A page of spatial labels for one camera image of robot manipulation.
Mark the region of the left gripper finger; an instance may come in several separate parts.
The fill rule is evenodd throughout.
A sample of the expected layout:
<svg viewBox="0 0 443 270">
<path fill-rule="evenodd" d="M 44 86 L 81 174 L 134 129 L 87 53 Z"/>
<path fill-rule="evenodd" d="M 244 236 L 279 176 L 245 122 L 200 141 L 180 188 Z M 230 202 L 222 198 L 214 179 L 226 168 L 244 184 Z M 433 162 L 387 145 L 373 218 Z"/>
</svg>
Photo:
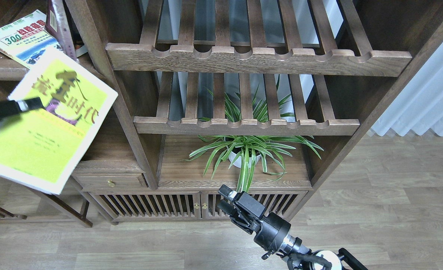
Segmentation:
<svg viewBox="0 0 443 270">
<path fill-rule="evenodd" d="M 43 103 L 39 97 L 24 100 L 0 101 L 0 121 L 10 116 L 19 115 L 43 107 Z"/>
</svg>

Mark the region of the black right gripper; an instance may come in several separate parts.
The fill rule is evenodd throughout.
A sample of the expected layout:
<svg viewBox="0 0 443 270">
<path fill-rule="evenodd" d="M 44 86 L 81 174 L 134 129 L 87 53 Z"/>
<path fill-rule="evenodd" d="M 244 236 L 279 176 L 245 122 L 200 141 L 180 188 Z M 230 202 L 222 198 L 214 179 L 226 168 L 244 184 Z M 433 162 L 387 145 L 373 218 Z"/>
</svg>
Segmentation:
<svg viewBox="0 0 443 270">
<path fill-rule="evenodd" d="M 222 185 L 218 193 L 228 201 L 220 201 L 217 207 L 223 210 L 231 222 L 248 234 L 256 233 L 254 242 L 270 254 L 292 251 L 291 224 L 271 212 L 264 216 L 266 207 L 247 192 L 236 192 Z"/>
</svg>

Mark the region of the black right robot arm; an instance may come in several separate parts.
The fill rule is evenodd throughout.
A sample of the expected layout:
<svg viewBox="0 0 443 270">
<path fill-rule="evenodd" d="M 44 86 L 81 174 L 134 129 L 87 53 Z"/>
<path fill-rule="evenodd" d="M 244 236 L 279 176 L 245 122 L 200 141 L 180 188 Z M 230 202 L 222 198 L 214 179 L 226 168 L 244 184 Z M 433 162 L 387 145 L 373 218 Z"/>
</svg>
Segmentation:
<svg viewBox="0 0 443 270">
<path fill-rule="evenodd" d="M 367 269 L 345 248 L 340 248 L 337 254 L 329 250 L 313 252 L 300 238 L 289 234 L 289 222 L 273 212 L 265 216 L 266 207 L 247 192 L 239 193 L 222 185 L 218 193 L 227 199 L 221 200 L 218 207 L 229 215 L 232 223 L 248 234 L 256 233 L 254 242 L 266 251 L 263 260 L 276 254 L 290 270 L 344 270 L 343 261 L 354 270 Z"/>
</svg>

